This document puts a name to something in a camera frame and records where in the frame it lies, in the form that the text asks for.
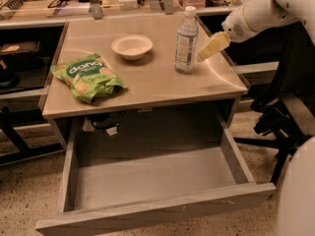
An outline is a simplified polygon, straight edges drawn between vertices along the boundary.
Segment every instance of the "open drawer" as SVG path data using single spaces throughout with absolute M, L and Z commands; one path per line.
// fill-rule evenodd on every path
M 276 188 L 257 185 L 215 102 L 113 113 L 84 133 L 73 120 L 59 214 L 44 235 L 97 235 L 255 207 Z

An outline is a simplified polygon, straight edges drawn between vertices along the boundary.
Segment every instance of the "green plastic packaging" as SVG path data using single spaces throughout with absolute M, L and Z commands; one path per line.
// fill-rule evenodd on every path
M 71 87 L 78 99 L 91 103 L 97 97 L 114 95 L 117 88 L 126 89 L 98 54 L 91 54 L 50 67 L 54 76 Z

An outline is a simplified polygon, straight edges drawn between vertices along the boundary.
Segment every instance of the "bowl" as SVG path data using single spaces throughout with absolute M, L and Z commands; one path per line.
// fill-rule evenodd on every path
M 111 49 L 127 60 L 137 60 L 153 46 L 152 41 L 144 35 L 127 34 L 116 38 L 111 44 Z

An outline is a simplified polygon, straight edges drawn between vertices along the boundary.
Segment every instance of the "white bottle cap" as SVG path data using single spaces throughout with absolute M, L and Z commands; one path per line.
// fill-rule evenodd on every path
M 195 17 L 196 16 L 196 7 L 195 6 L 186 6 L 185 16 L 186 17 Z

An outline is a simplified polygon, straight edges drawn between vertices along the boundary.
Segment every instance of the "terrazzo floor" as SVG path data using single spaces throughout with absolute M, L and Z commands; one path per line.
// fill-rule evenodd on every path
M 233 135 L 257 137 L 253 131 L 260 114 L 242 102 L 231 124 Z M 48 126 L 18 131 L 31 146 L 51 142 L 54 136 Z M 273 149 L 239 145 L 257 183 L 270 181 L 274 166 Z M 0 152 L 14 147 L 0 134 Z M 0 166 L 0 236 L 38 236 L 38 220 L 56 214 L 59 186 L 65 159 L 64 152 Z M 274 235 L 277 202 L 282 185 L 261 206 L 172 222 L 153 227 L 106 234 L 107 236 L 271 236 Z

